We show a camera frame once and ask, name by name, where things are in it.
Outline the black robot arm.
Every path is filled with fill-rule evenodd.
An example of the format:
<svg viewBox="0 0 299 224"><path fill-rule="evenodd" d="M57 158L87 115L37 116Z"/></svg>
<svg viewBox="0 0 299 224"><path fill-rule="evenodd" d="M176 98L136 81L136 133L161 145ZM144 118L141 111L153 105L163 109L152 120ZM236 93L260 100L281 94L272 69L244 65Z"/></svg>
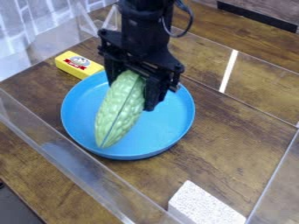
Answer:
<svg viewBox="0 0 299 224"><path fill-rule="evenodd" d="M119 0L121 30L101 28L97 53L104 58L107 80L125 71L144 78L144 110L152 111L168 91L177 90L181 62L168 50L173 0Z"/></svg>

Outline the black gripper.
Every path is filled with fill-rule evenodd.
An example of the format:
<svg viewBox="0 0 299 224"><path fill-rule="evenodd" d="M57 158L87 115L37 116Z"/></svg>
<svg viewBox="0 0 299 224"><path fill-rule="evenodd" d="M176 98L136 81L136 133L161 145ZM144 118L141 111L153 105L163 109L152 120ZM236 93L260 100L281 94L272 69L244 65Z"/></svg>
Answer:
<svg viewBox="0 0 299 224"><path fill-rule="evenodd" d="M172 5L116 5L116 10L120 30L97 31L97 53L104 58L108 85L125 70L133 71L145 82L144 110L153 111L167 91L179 88L184 66L169 53L168 43L184 32L172 32Z"/></svg>

